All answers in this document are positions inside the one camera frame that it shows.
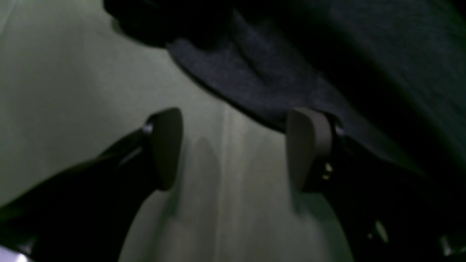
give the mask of dark fabric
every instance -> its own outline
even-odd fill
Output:
[[[464,195],[466,27],[450,2],[177,1],[173,8],[146,0],[141,6],[163,8],[137,20],[163,21],[133,28],[125,25],[134,18],[115,11],[124,2],[105,7],[129,34],[163,37],[183,69],[254,118],[283,131],[293,107],[330,113],[380,158],[418,165]]]

